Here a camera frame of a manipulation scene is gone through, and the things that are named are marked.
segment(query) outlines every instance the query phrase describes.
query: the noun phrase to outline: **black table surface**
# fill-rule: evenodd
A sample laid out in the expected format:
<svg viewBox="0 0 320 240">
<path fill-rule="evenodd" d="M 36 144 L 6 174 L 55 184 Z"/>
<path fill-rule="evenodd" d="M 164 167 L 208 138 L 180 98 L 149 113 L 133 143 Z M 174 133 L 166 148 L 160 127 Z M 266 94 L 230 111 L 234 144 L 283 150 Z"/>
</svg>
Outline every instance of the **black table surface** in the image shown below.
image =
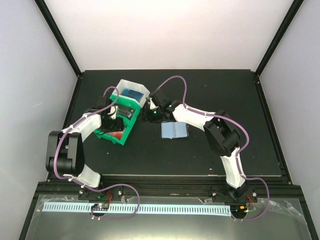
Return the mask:
<svg viewBox="0 0 320 240">
<path fill-rule="evenodd" d="M 225 110 L 250 136 L 240 154 L 247 176 L 280 176 L 280 168 L 250 70 L 87 70 L 84 72 L 70 124 L 96 105 L 109 86 L 121 79 L 143 84 L 153 92 L 164 80 L 186 79 L 186 103 L 208 112 Z M 173 79 L 163 86 L 171 100 L 181 100 L 184 84 Z M 240 144 L 245 136 L 240 135 Z M 209 147 L 203 131 L 191 127 L 189 138 L 161 139 L 160 125 L 137 120 L 124 146 L 98 139 L 84 142 L 85 163 L 105 175 L 224 176 L 220 157 Z"/>
</svg>

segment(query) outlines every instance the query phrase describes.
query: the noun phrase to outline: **metal frame bar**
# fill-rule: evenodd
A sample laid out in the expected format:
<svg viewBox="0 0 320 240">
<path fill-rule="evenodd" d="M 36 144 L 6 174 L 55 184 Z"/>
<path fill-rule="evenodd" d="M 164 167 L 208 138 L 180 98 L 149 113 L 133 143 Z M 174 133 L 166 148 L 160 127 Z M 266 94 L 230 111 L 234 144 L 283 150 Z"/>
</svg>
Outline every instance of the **metal frame bar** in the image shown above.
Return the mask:
<svg viewBox="0 0 320 240">
<path fill-rule="evenodd" d="M 65 119 L 64 119 L 64 122 L 63 122 L 62 129 L 65 129 L 70 124 L 71 113 L 73 112 L 75 104 L 76 104 L 76 100 L 77 100 L 77 97 L 78 97 L 78 93 L 79 93 L 79 90 L 80 90 L 82 79 L 83 79 L 83 74 L 78 76 L 78 78 L 76 80 L 75 87 L 74 87 L 74 90 L 73 90 L 73 93 L 72 93 L 72 97 L 71 97 L 71 100 L 70 100 L 70 104 L 69 104 L 68 110 L 66 112 L 66 116 L 65 116 Z"/>
<path fill-rule="evenodd" d="M 262 110 L 263 110 L 263 114 L 264 114 L 264 118 L 266 120 L 266 124 L 267 124 L 268 129 L 269 129 L 269 134 L 271 136 L 271 140 L 272 140 L 273 147 L 274 147 L 274 150 L 275 150 L 275 155 L 276 155 L 276 157 L 278 159 L 278 164 L 279 164 L 282 176 L 286 177 L 286 182 L 288 184 L 291 184 L 292 179 L 291 179 L 291 176 L 290 176 L 290 173 L 289 173 L 289 169 L 288 169 L 288 166 L 287 166 L 287 163 L 286 163 L 286 160 L 285 160 L 284 153 L 283 153 L 283 151 L 281 149 L 281 145 L 280 145 L 280 142 L 279 142 L 277 131 L 276 131 L 274 122 L 273 122 L 272 117 L 271 117 L 271 113 L 270 113 L 270 110 L 269 110 L 269 107 L 268 107 L 268 103 L 267 103 L 267 100 L 266 100 L 266 96 L 265 96 L 264 90 L 263 90 L 262 85 L 261 85 L 261 81 L 260 81 L 260 79 L 259 79 L 259 77 L 257 75 L 254 75 L 253 80 L 254 80 L 254 83 L 255 83 L 256 91 L 257 91 L 259 99 L 260 99 L 260 104 L 261 104 L 261 107 L 262 107 Z"/>
<path fill-rule="evenodd" d="M 267 66 L 271 56 L 274 54 L 274 51 L 276 50 L 278 44 L 280 43 L 282 37 L 286 33 L 289 25 L 291 24 L 292 20 L 294 19 L 296 13 L 298 12 L 301 4 L 304 2 L 304 0 L 294 0 L 291 4 L 288 12 L 286 13 L 280 27 L 276 31 L 268 49 L 266 50 L 258 68 L 255 71 L 255 74 L 259 77 L 265 67 Z"/>
<path fill-rule="evenodd" d="M 132 185 L 137 188 L 141 196 L 169 197 L 172 194 L 175 194 L 175 196 L 177 196 L 177 191 L 179 191 L 180 197 L 198 197 L 201 199 L 206 199 L 210 195 L 212 185 L 223 187 L 225 183 L 222 181 L 213 181 L 211 182 L 211 184 L 198 185 L 196 191 L 194 186 L 185 184 L 136 183 Z M 265 198 L 267 196 L 266 189 L 263 185 L 256 183 L 254 188 L 258 197 Z M 35 190 L 30 209 L 26 216 L 19 239 L 24 240 L 27 236 L 33 212 L 36 208 L 37 201 L 40 195 L 77 196 L 80 189 L 81 187 L 79 185 L 68 181 L 39 182 Z M 272 184 L 269 186 L 269 191 L 271 198 L 299 199 L 311 238 L 313 240 L 319 239 L 300 186 Z M 135 193 L 131 188 L 124 187 L 122 190 L 122 196 L 123 195 L 131 197 L 135 196 Z"/>
<path fill-rule="evenodd" d="M 80 68 L 78 67 L 76 60 L 75 60 L 74 56 L 72 55 L 64 37 L 62 36 L 62 34 L 61 34 L 61 32 L 60 32 L 60 30 L 54 20 L 54 17 L 51 15 L 51 13 L 48 9 L 48 6 L 46 5 L 44 0 L 34 0 L 34 1 L 37 4 L 39 10 L 41 11 L 46 23 L 50 27 L 55 39 L 59 43 L 65 57 L 69 61 L 75 75 L 77 77 L 79 77 L 82 74 L 82 72 L 81 72 Z"/>
</svg>

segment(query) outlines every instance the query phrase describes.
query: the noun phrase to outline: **purple cable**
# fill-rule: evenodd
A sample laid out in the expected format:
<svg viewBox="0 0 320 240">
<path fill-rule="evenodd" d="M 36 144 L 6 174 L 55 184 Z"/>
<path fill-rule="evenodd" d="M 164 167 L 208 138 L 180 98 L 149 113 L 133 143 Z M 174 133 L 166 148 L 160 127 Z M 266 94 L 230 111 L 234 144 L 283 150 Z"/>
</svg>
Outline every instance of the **purple cable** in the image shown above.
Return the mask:
<svg viewBox="0 0 320 240">
<path fill-rule="evenodd" d="M 118 98 L 119 98 L 119 90 L 118 90 L 116 87 L 114 87 L 114 86 L 109 86 L 109 87 L 104 91 L 103 96 L 105 96 L 106 93 L 107 93 L 110 89 L 115 89 L 115 90 L 116 90 L 116 94 L 117 94 L 117 95 L 116 95 L 115 100 L 114 100 L 111 104 L 109 104 L 108 106 L 106 106 L 106 107 L 104 107 L 104 108 L 102 108 L 102 109 L 99 109 L 99 110 L 97 110 L 97 111 L 95 111 L 95 112 L 93 112 L 93 113 L 88 114 L 87 117 L 91 117 L 91 116 L 93 116 L 93 115 L 99 114 L 99 113 L 103 112 L 104 110 L 107 110 L 108 108 L 112 107 L 112 106 L 117 102 L 117 100 L 118 100 Z M 55 176 L 56 176 L 58 179 L 70 179 L 70 178 L 67 177 L 67 176 L 60 176 L 59 173 L 58 173 L 58 169 L 57 169 L 57 159 L 58 159 L 58 155 L 59 155 L 59 151 L 60 151 L 60 148 L 61 148 L 61 146 L 62 146 L 62 143 L 63 143 L 64 139 L 66 138 L 66 136 L 68 135 L 68 133 L 69 133 L 73 128 L 75 128 L 76 126 L 78 126 L 80 123 L 82 123 L 85 119 L 86 119 L 86 117 L 83 116 L 83 117 L 81 117 L 79 120 L 77 120 L 73 125 L 71 125 L 72 127 L 69 127 L 69 128 L 65 131 L 65 133 L 62 135 L 62 137 L 61 137 L 60 140 L 59 140 L 59 143 L 58 143 L 58 145 L 57 145 L 57 147 L 56 147 L 56 151 L 55 151 L 55 154 L 54 154 L 54 159 L 53 159 L 53 172 L 54 172 Z M 82 185 L 80 182 L 76 181 L 75 179 L 73 179 L 73 182 L 75 182 L 76 184 Z M 119 217 L 119 218 L 116 218 L 116 217 L 100 217 L 100 219 L 107 219 L 107 220 L 125 220 L 125 219 L 129 219 L 129 218 L 133 217 L 133 216 L 137 213 L 137 211 L 139 210 L 139 206 L 140 206 L 140 195 L 139 195 L 137 189 L 135 189 L 135 188 L 134 188 L 133 186 L 131 186 L 131 185 L 121 183 L 121 184 L 111 185 L 111 186 L 108 186 L 108 187 L 103 188 L 103 189 L 94 189 L 94 188 L 92 188 L 92 187 L 90 187 L 90 186 L 86 186 L 86 185 L 85 185 L 85 187 L 86 187 L 87 189 L 89 189 L 89 190 L 91 190 L 91 191 L 93 191 L 93 192 L 97 192 L 97 193 L 104 192 L 104 191 L 106 191 L 106 190 L 109 190 L 109 189 L 112 189 L 112 188 L 115 188 L 115 187 L 118 187 L 118 186 L 128 187 L 128 188 L 131 188 L 132 190 L 134 190 L 134 192 L 136 193 L 136 196 L 137 196 L 137 198 L 138 198 L 138 204 L 137 204 L 136 209 L 134 210 L 134 212 L 133 212 L 131 215 L 126 216 L 126 217 Z"/>
<path fill-rule="evenodd" d="M 94 189 L 94 188 L 89 187 L 89 186 L 86 186 L 86 188 L 89 189 L 89 190 L 91 190 L 91 191 L 100 193 L 100 192 L 104 192 L 104 191 L 106 191 L 106 190 L 109 190 L 109 189 L 112 189 L 112 188 L 115 188 L 115 187 L 119 187 L 119 186 L 131 188 L 131 189 L 135 192 L 135 194 L 136 194 L 136 196 L 137 196 L 137 198 L 138 198 L 138 204 L 137 204 L 134 212 L 131 213 L 129 216 L 125 216 L 125 217 L 103 217 L 103 216 L 97 217 L 97 216 L 94 216 L 94 214 L 93 214 L 94 209 L 92 209 L 92 211 L 91 211 L 91 216 L 92 216 L 93 218 L 96 217 L 96 218 L 106 219 L 106 220 L 125 220 L 125 219 L 132 218 L 132 217 L 138 212 L 139 207 L 140 207 L 140 195 L 139 195 L 137 189 L 135 189 L 135 188 L 134 188 L 133 186 L 131 186 L 131 185 L 124 184 L 124 183 L 120 183 L 120 184 L 115 184 L 115 185 L 108 186 L 108 187 L 103 188 L 103 189 L 100 189 L 100 190 Z"/>
<path fill-rule="evenodd" d="M 265 180 L 263 180 L 261 177 L 246 177 L 246 176 L 243 176 L 243 173 L 241 172 L 241 169 L 240 169 L 240 164 L 239 164 L 239 159 L 238 159 L 238 156 L 239 154 L 248 146 L 249 144 L 249 141 L 250 141 L 250 137 L 249 137 L 249 134 L 248 132 L 246 131 L 246 129 L 241 126 L 238 122 L 228 118 L 228 117 L 225 117 L 225 116 L 220 116 L 220 115 L 216 115 L 216 114 L 212 114 L 212 113 L 204 113 L 204 112 L 201 112 L 201 111 L 198 111 L 190 106 L 188 106 L 186 104 L 186 95 L 187 95 L 187 82 L 186 80 L 184 79 L 184 77 L 182 76 L 179 76 L 179 75 L 175 75 L 175 76 L 171 76 L 169 77 L 167 80 L 165 80 L 163 83 L 160 84 L 160 86 L 158 86 L 157 89 L 161 88 L 163 85 L 165 85 L 168 81 L 172 80 L 172 79 L 175 79 L 175 78 L 179 78 L 183 81 L 184 83 L 184 93 L 183 93 L 183 98 L 182 98 L 182 105 L 183 107 L 190 111 L 190 112 L 193 112 L 195 114 L 199 114 L 199 115 L 202 115 L 202 116 L 208 116 L 208 117 L 213 117 L 213 118 L 218 118 L 218 119 L 223 119 L 223 120 L 226 120 L 234 125 L 236 125 L 239 129 L 241 129 L 241 131 L 244 133 L 245 135 L 245 138 L 246 138 L 246 141 L 245 141 L 245 144 L 235 153 L 235 159 L 236 159 L 236 166 L 238 168 L 238 171 L 239 171 L 239 174 L 240 176 L 245 179 L 245 180 L 248 180 L 248 181 L 255 181 L 255 180 L 260 180 L 264 186 L 265 186 L 265 189 L 266 189 L 266 195 L 267 195 L 267 204 L 266 204 L 266 207 L 264 209 L 264 211 L 259 214 L 258 216 L 256 217 L 253 217 L 253 218 L 250 218 L 250 219 L 239 219 L 239 218 L 236 218 L 235 216 L 232 215 L 232 218 L 234 220 L 239 220 L 239 221 L 253 221 L 253 220 L 257 220 L 259 218 L 261 218 L 267 211 L 268 211 L 268 208 L 269 208 L 269 201 L 270 201 L 270 193 L 269 193 L 269 188 L 268 188 L 268 185 L 266 183 Z"/>
<path fill-rule="evenodd" d="M 104 110 L 107 110 L 108 108 L 111 108 L 111 107 L 117 102 L 117 100 L 118 100 L 118 98 L 119 98 L 119 90 L 118 90 L 115 86 L 109 86 L 109 87 L 104 91 L 103 96 L 105 96 L 106 93 L 107 93 L 107 91 L 109 91 L 110 89 L 115 89 L 115 90 L 116 90 L 117 95 L 116 95 L 115 100 L 114 100 L 111 104 L 109 104 L 108 106 L 106 106 L 106 107 L 104 107 L 104 108 L 102 108 L 102 109 L 99 109 L 99 110 L 97 110 L 97 111 L 95 111 L 95 112 L 93 112 L 93 113 L 88 114 L 87 117 L 91 117 L 91 116 L 93 116 L 93 115 L 99 114 L 99 113 L 103 112 Z M 58 155 L 59 155 L 59 152 L 60 152 L 60 148 L 61 148 L 61 146 L 62 146 L 62 143 L 63 143 L 63 141 L 65 140 L 65 138 L 66 138 L 66 136 L 68 135 L 68 133 L 69 133 L 73 128 L 75 128 L 76 126 L 78 126 L 80 123 L 82 123 L 85 119 L 86 119 L 86 118 L 83 116 L 83 117 L 81 117 L 79 120 L 77 120 L 74 124 L 72 124 L 72 125 L 71 125 L 72 127 L 69 127 L 69 128 L 65 131 L 65 133 L 64 133 L 64 134 L 62 135 L 62 137 L 60 138 L 58 145 L 56 146 L 56 151 L 55 151 L 54 159 L 53 159 L 53 172 L 54 172 L 54 175 L 55 175 L 58 179 L 69 179 L 69 177 L 67 177 L 67 176 L 60 176 L 59 173 L 58 173 L 58 169 L 57 169 L 57 160 L 58 160 Z"/>
</svg>

